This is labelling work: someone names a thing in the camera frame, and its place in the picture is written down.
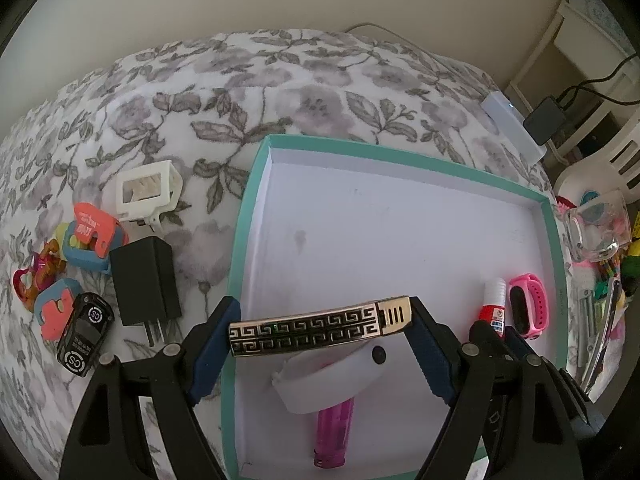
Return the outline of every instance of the pink smartwatch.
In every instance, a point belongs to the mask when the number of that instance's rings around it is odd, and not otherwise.
[[[513,325],[525,339],[536,339],[549,326],[546,291],[535,274],[523,274],[509,282]]]

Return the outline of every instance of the open box lid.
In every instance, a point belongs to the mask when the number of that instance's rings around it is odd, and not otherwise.
[[[418,296],[464,341],[484,281],[524,272],[540,276],[550,297],[551,326],[532,346],[564,366],[566,279],[548,197],[417,153],[269,136],[242,199],[228,292],[242,319]],[[286,357],[230,358],[222,432],[231,478],[413,478],[448,407],[404,336],[385,346],[395,365],[356,396],[347,463],[331,471],[312,465],[315,414],[287,412],[271,386]]]

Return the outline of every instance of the pink lighter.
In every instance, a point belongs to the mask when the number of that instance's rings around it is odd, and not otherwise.
[[[331,469],[344,465],[353,415],[353,397],[318,412],[314,465]]]

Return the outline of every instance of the pink watch strap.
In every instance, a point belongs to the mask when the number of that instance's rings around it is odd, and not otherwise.
[[[545,287],[540,278],[531,273],[513,278],[509,282],[510,293],[515,286],[519,286],[524,291],[527,300],[529,331],[522,335],[524,337],[539,335],[549,326],[549,307]]]

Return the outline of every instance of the white wall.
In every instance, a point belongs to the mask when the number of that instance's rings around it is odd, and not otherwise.
[[[559,0],[39,0],[0,57],[0,138],[69,81],[171,40],[225,30],[392,28],[503,86]]]

